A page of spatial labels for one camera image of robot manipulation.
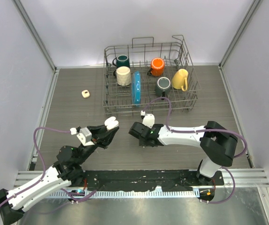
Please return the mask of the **white earbud charging case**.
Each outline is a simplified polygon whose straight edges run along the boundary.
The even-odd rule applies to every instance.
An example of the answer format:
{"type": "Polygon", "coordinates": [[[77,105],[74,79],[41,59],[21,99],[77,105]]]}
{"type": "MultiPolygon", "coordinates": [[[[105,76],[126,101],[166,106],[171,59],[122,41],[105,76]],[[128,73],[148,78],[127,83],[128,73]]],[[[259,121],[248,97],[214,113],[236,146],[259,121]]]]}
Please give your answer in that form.
{"type": "Polygon", "coordinates": [[[119,126],[119,121],[115,116],[112,116],[104,121],[104,125],[106,126],[107,131],[114,129],[119,126]]]}

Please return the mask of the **beige earbud charging case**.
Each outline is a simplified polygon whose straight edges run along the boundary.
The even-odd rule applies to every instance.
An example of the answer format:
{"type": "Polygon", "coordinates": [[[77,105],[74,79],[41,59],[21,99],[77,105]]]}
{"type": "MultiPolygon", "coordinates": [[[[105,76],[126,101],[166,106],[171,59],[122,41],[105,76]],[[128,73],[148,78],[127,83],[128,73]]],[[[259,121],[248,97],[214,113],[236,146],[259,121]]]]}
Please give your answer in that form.
{"type": "Polygon", "coordinates": [[[83,98],[88,98],[90,96],[90,92],[88,90],[83,90],[81,94],[83,98]]]}

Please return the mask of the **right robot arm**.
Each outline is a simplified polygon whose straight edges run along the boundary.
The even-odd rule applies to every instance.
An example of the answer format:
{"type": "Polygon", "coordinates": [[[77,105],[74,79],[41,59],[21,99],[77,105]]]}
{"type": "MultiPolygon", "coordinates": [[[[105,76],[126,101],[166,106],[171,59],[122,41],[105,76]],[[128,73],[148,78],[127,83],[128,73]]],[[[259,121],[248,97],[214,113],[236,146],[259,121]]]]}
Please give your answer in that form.
{"type": "Polygon", "coordinates": [[[215,121],[199,127],[167,127],[163,124],[148,127],[134,122],[129,134],[144,147],[185,145],[202,149],[206,158],[200,162],[196,173],[196,180],[201,185],[210,183],[221,167],[232,166],[238,143],[234,132],[215,121]]]}

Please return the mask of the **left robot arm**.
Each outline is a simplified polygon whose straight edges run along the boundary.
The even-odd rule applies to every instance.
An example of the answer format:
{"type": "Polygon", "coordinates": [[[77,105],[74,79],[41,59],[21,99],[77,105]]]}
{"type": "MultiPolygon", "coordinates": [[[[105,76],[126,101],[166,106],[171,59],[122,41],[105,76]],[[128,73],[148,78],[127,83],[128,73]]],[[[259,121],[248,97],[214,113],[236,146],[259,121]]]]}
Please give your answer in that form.
{"type": "Polygon", "coordinates": [[[85,173],[81,167],[98,148],[106,149],[119,129],[119,122],[109,118],[100,126],[73,127],[67,131],[76,135],[81,144],[78,147],[63,146],[57,161],[44,168],[40,176],[12,190],[0,190],[0,216],[3,224],[11,225],[21,219],[37,202],[54,191],[65,187],[79,187],[85,173]]]}

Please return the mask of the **grey mug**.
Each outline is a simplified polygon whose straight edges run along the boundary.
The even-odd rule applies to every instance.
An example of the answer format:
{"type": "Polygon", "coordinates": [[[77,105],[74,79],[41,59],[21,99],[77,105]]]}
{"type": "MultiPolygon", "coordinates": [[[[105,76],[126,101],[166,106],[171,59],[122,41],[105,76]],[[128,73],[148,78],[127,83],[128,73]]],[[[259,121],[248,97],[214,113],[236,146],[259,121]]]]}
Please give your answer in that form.
{"type": "Polygon", "coordinates": [[[164,100],[164,97],[167,97],[171,90],[171,81],[169,78],[161,77],[157,80],[155,85],[155,94],[157,97],[161,97],[161,100],[164,100]]]}

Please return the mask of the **blue plastic plate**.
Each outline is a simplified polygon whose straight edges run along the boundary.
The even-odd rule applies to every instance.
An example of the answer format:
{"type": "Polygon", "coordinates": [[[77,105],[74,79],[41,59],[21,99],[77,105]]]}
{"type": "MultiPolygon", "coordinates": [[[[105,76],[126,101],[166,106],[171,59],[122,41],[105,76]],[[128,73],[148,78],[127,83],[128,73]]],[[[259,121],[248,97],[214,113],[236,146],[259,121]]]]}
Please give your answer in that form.
{"type": "Polygon", "coordinates": [[[135,71],[132,75],[131,98],[132,104],[139,107],[141,100],[141,75],[139,71],[135,71]]]}

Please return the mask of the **cream ribbed mug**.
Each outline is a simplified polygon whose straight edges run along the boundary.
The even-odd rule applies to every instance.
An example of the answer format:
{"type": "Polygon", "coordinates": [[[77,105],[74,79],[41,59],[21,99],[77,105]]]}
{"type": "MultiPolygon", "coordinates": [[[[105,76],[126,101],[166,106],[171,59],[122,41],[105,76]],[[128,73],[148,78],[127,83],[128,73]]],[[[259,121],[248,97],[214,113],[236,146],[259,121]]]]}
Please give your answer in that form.
{"type": "Polygon", "coordinates": [[[117,84],[120,86],[128,86],[131,83],[131,70],[129,67],[122,66],[114,71],[117,84]]]}

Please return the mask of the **yellow mug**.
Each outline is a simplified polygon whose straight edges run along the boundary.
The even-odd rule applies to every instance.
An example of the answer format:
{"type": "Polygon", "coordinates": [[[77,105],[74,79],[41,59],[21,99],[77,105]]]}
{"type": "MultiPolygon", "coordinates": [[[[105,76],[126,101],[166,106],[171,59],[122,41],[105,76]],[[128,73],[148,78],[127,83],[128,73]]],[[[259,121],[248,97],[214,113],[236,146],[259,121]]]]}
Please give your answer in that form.
{"type": "Polygon", "coordinates": [[[185,69],[178,70],[172,78],[172,87],[177,90],[188,90],[188,71],[185,69]]]}

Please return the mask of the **orange mug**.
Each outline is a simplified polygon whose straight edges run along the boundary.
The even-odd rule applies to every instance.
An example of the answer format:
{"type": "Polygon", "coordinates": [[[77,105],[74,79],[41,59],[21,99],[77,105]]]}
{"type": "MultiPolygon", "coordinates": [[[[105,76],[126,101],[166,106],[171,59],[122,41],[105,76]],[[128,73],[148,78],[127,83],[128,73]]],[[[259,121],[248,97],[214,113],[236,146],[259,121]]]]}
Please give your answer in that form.
{"type": "Polygon", "coordinates": [[[162,58],[154,58],[151,61],[150,69],[147,73],[148,76],[161,76],[165,67],[164,60],[162,58]]]}

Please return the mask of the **dark green mug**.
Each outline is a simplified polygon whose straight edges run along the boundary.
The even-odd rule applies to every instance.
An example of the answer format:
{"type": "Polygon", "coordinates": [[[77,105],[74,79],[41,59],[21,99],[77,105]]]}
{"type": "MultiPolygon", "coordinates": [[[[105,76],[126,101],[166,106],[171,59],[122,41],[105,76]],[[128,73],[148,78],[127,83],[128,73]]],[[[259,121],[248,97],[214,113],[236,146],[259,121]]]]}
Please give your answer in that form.
{"type": "Polygon", "coordinates": [[[115,66],[116,68],[119,67],[128,67],[130,68],[130,60],[128,55],[118,55],[117,57],[115,57],[112,61],[113,66],[115,66]]]}

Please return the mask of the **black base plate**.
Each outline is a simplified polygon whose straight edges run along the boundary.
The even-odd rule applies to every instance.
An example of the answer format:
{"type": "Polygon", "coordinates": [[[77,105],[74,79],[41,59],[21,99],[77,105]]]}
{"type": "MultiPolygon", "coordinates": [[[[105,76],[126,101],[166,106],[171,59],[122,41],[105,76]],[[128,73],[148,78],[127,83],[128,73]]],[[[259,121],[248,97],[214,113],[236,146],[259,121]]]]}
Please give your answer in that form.
{"type": "Polygon", "coordinates": [[[73,187],[89,191],[147,192],[160,186],[163,192],[191,191],[196,186],[223,186],[221,171],[211,180],[199,180],[195,170],[86,170],[73,187]]]}

